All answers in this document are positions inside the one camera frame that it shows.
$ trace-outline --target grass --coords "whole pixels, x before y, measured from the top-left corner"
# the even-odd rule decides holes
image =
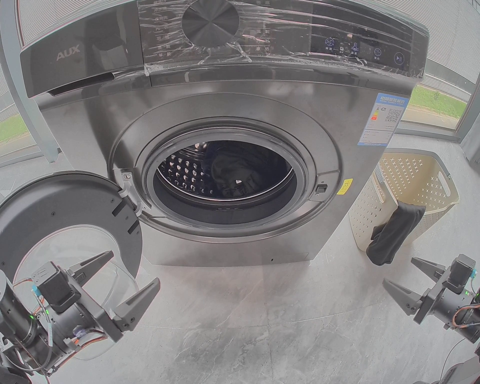
[[[467,104],[454,97],[417,85],[412,92],[409,105],[431,109],[441,115],[459,119]]]
[[[12,116],[0,122],[0,143],[27,133],[28,129],[20,115]]]

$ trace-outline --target plastic wrap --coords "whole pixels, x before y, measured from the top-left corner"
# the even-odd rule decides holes
[[[362,67],[419,79],[423,76],[428,31],[378,4],[231,1],[238,12],[236,32],[222,45],[205,47],[195,44],[193,35],[185,32],[185,15],[202,1],[138,1],[147,75],[212,64],[287,63]],[[209,7],[223,1],[214,0]]]

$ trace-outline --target button icon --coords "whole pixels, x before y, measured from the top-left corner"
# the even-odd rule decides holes
[[[405,56],[403,56],[403,53],[397,52],[394,55],[393,60],[395,61],[395,64],[402,65],[405,62]]]

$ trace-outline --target dark clothing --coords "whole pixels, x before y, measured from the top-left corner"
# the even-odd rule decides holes
[[[390,264],[407,236],[420,222],[426,207],[398,202],[385,224],[373,228],[367,256],[376,265]]]
[[[276,183],[285,172],[277,153],[259,145],[215,141],[208,145],[202,169],[225,198],[245,197]]]

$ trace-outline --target laundry basket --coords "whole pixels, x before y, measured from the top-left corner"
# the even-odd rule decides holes
[[[397,200],[427,207],[422,220],[404,243],[412,242],[458,204],[458,192],[437,154],[388,148],[348,215],[358,248],[365,251],[373,228],[385,223]]]

